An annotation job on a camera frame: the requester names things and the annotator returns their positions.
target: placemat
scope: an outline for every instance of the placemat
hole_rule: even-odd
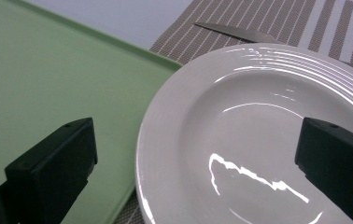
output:
[[[196,21],[261,31],[288,45],[353,63],[353,1],[193,0],[150,50],[188,63],[209,51],[246,43],[194,26]],[[116,223],[143,223],[136,194]]]

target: knife blade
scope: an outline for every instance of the knife blade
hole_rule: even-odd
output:
[[[244,28],[238,28],[238,27],[233,27],[229,25],[221,25],[221,24],[215,24],[215,23],[207,23],[207,22],[195,22],[194,25],[203,27],[208,30],[212,30],[224,35],[230,35],[239,39],[247,40],[249,42],[253,43],[268,43],[268,44],[283,44],[278,40],[276,40],[272,35],[260,32],[260,31],[253,31],[253,30],[247,30]],[[353,67],[352,63],[346,63],[350,67]]]

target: white plate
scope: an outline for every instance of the white plate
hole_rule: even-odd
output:
[[[251,44],[177,71],[143,120],[136,184],[147,223],[353,223],[294,163],[303,117],[353,132],[353,69]]]

